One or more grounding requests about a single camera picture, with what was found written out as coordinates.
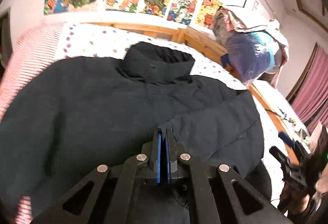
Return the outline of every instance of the wooden bed frame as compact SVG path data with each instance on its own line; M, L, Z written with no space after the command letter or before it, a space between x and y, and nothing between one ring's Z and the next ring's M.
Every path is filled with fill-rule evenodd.
M205 34L191 28L187 27L186 29L170 29L152 25L145 24L134 24L134 23L120 23L120 22L88 22L88 24L94 24L99 26L110 26L113 28L118 28L122 30L129 30L138 33L142 33L147 36L151 36L153 38L157 38L159 34L165 34L170 37L170 41L176 43L185 43L187 46L194 48L198 52L202 53L207 58L212 61L220 64L221 56L227 53L227 50L216 41L210 39ZM227 66L225 67L227 71L229 71L235 78L239 79L239 75L234 70L233 67ZM251 85L248 90L251 94L261 103L264 109L267 111L269 117L273 121L278 132L282 131L288 134L291 137L290 131L285 125L285 123L281 120L281 118L275 114L275 110L269 105L269 103L263 98L260 92L255 88L254 85ZM288 156L292 163L299 164L294 151L287 145L286 149L288 152Z

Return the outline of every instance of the blue plastic bag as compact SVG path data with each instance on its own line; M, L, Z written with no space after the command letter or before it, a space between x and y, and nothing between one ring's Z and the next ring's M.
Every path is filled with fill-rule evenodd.
M265 32L233 32L228 37L225 47L229 53L229 63L244 84L251 84L275 66L271 50L273 43L276 42Z

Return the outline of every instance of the polka dot bedsheet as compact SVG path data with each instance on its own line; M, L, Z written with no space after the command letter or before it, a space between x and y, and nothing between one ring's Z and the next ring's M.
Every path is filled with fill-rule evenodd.
M10 64L14 65L18 63L15 59L20 59L19 70L15 69L13 65L8 66L8 71L6 71L6 75L1 82L0 90L1 88L3 90L5 89L3 86L13 86L14 88L8 89L6 95L2 95L0 92L0 104L2 105L2 107L0 107L0 118L3 116L6 108L18 91L32 78L36 77L43 69L51 65L51 63L76 56L109 56L123 59L130 46L141 41L191 54L195 59L195 64L190 72L191 75L202 75L220 80L229 88L235 90L246 89L239 80L233 77L221 65L204 57L195 49L183 44L163 39L155 39L143 34L92 24L61 23L57 24L57 26L55 26L55 24L47 24L32 29L26 34L26 37L28 37L28 41L22 38L21 41L18 42L24 42L24 45L17 46L18 51L13 55L10 61ZM42 40L40 40L41 42L36 48L35 40L37 38L42 38ZM26 66L22 65L24 63L23 61L27 60L24 58L25 56L33 56L33 58L28 59ZM278 138L278 132L270 117L255 98L254 101L260 114L264 134L265 150L262 161L272 179L272 204L277 206L277 199L279 199L279 195L283 188L283 182L281 180L282 171L280 169L280 164L269 154L269 149L272 145L276 145L285 154L287 154L287 152L283 142ZM25 216L18 217L16 222L22 223L20 220L23 221L23 219L24 223L29 222Z

